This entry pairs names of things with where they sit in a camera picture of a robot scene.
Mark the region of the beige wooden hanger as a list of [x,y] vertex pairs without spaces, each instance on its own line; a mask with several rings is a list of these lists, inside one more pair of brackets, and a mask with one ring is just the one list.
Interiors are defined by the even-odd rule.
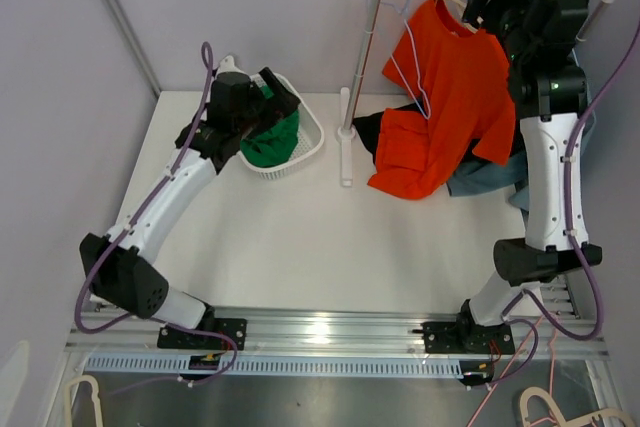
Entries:
[[464,22],[462,20],[463,14],[464,14],[464,10],[467,6],[466,2],[463,0],[442,0],[448,4],[450,4],[451,6],[454,7],[455,12],[456,12],[456,17],[457,19],[462,23],[462,25],[469,30],[470,32],[475,33],[477,31],[476,28],[472,27],[470,24]]

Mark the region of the green t shirt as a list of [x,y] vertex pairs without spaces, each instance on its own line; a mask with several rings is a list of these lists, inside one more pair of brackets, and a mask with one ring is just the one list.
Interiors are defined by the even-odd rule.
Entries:
[[274,167],[287,162],[298,143],[298,126],[297,110],[269,131],[257,137],[242,140],[240,151],[257,167]]

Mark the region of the light blue wire hanger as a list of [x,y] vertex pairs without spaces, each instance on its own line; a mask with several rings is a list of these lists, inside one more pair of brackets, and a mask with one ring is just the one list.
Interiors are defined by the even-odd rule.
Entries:
[[408,12],[409,12],[409,7],[411,5],[411,1],[412,0],[405,0],[404,4],[402,7],[394,4],[393,2],[385,2],[382,1],[381,5],[382,6],[386,6],[391,8],[396,14],[397,16],[402,20],[402,23],[404,25],[404,29],[405,29],[405,33],[408,35],[409,38],[409,42],[410,42],[410,46],[411,46],[411,50],[412,50],[412,57],[413,57],[413,61],[414,61],[414,69],[415,69],[415,74],[416,74],[416,87],[420,93],[420,97],[417,97],[417,95],[414,93],[414,89],[410,86],[406,76],[404,75],[402,69],[400,68],[394,53],[392,51],[389,51],[390,54],[390,60],[392,61],[393,65],[396,68],[396,71],[398,72],[404,86],[406,87],[406,89],[408,90],[411,99],[413,100],[413,103],[415,104],[415,106],[418,108],[419,112],[421,113],[422,117],[425,120],[429,120],[431,118],[431,114],[432,114],[432,109],[431,109],[431,104],[430,104],[430,100],[428,97],[428,94],[426,93],[426,91],[424,90],[422,83],[421,83],[421,70],[420,70],[420,66],[419,66],[419,59],[418,59],[418,55],[417,55],[417,48],[416,48],[416,43],[415,43],[415,37],[413,34],[413,31],[409,25],[408,22]]

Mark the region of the orange t shirt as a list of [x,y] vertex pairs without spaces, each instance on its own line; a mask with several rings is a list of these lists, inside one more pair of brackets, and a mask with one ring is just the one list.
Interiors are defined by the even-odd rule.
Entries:
[[444,0],[426,0],[408,27],[383,74],[424,105],[384,110],[368,184],[420,200],[449,181],[467,154],[506,167],[516,119],[509,63],[494,36],[466,28]]

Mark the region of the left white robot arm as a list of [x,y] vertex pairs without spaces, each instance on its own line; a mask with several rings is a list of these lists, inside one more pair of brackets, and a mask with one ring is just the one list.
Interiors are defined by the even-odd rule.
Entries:
[[106,234],[89,234],[80,245],[83,294],[141,319],[177,325],[194,348],[213,341],[215,323],[204,316],[205,303],[172,287],[154,262],[176,222],[238,154],[242,141],[272,129],[300,105],[293,87],[268,68],[252,76],[218,71],[209,75],[208,87],[146,197]]

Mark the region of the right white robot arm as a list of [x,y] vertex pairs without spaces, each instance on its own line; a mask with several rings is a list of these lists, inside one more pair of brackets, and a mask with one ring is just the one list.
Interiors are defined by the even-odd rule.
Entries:
[[496,268],[467,300],[455,327],[466,351],[480,350],[534,288],[581,269],[590,283],[602,261],[582,216],[580,156],[587,82],[571,52],[589,0],[467,0],[465,22],[492,34],[509,62],[508,91],[524,139],[529,209],[525,235],[495,243]]

